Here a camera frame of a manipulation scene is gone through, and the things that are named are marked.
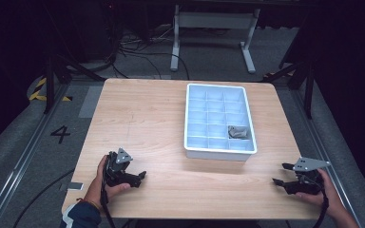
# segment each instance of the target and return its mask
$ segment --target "gray carpet floor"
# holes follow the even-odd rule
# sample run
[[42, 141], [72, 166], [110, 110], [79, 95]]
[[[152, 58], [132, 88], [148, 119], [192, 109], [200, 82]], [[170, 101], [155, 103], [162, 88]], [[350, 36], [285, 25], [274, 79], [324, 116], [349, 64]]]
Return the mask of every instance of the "gray carpet floor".
[[[186, 64], [185, 70], [180, 63], [177, 72], [170, 71], [170, 56], [165, 54], [146, 55], [145, 58], [133, 55], [117, 55], [115, 67], [131, 78], [147, 78], [153, 80], [186, 80], [192, 81], [224, 81], [224, 82], [258, 82], [265, 73], [276, 72], [285, 51], [289, 47], [297, 30], [257, 29], [250, 46], [257, 72], [249, 74], [239, 49], [239, 42], [245, 37], [245, 31], [229, 30], [223, 35], [202, 29], [191, 29], [182, 33], [180, 57]], [[168, 39], [141, 50], [145, 53], [171, 53], [172, 42]], [[86, 67], [101, 65], [103, 61], [85, 64]], [[107, 78], [120, 77], [112, 67], [98, 72]], [[29, 94], [39, 79], [29, 87]], [[274, 82], [286, 117], [295, 135], [300, 153], [304, 157], [319, 158], [318, 151], [328, 154], [333, 164], [333, 172], [338, 177], [340, 189], [346, 193], [350, 206], [355, 212], [361, 227], [365, 227], [365, 180], [360, 174], [349, 147], [342, 138], [331, 112], [325, 104], [317, 85], [313, 95], [313, 120], [307, 120], [298, 100], [303, 97], [303, 87], [292, 91], [285, 83], [287, 78]], [[2, 206], [0, 227], [12, 227], [21, 211], [30, 201], [55, 179], [75, 167], [79, 158], [86, 133], [94, 113], [103, 83], [89, 78], [74, 76], [69, 85], [56, 83], [57, 93], [65, 91], [71, 96], [71, 102], [59, 102], [49, 115], [44, 115], [45, 102], [33, 100], [16, 120], [0, 136], [0, 197], [10, 175], [17, 174], [14, 169], [26, 148], [33, 142], [32, 153], [26, 172], [22, 174], [15, 191], [8, 194], [7, 203]], [[59, 143], [59, 137], [50, 133], [61, 126], [67, 127], [69, 136]], [[66, 186], [71, 178], [67, 175], [53, 184], [47, 192], [34, 202], [21, 218], [18, 227], [58, 227], [61, 221], [61, 207], [66, 196]], [[114, 219], [117, 227], [124, 224], [125, 219]], [[290, 220], [291, 227], [313, 227], [314, 220]], [[263, 228], [287, 227], [284, 220], [262, 220]], [[109, 227], [103, 219], [101, 227]], [[326, 218], [322, 227], [335, 227]]]

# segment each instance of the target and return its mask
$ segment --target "hazard tape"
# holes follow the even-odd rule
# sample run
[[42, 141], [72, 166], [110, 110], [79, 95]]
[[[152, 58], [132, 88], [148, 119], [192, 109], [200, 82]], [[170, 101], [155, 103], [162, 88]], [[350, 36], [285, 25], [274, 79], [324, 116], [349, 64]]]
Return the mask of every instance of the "hazard tape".
[[[47, 82], [46, 76], [41, 77], [37, 86], [34, 88], [34, 91], [31, 93], [31, 95], [29, 97], [29, 101], [32, 101], [32, 100], [46, 101], [47, 100], [47, 96], [38, 95], [46, 82]], [[70, 96], [65, 96], [62, 99], [63, 102], [71, 102], [72, 100], [73, 100], [73, 97], [70, 97]]]

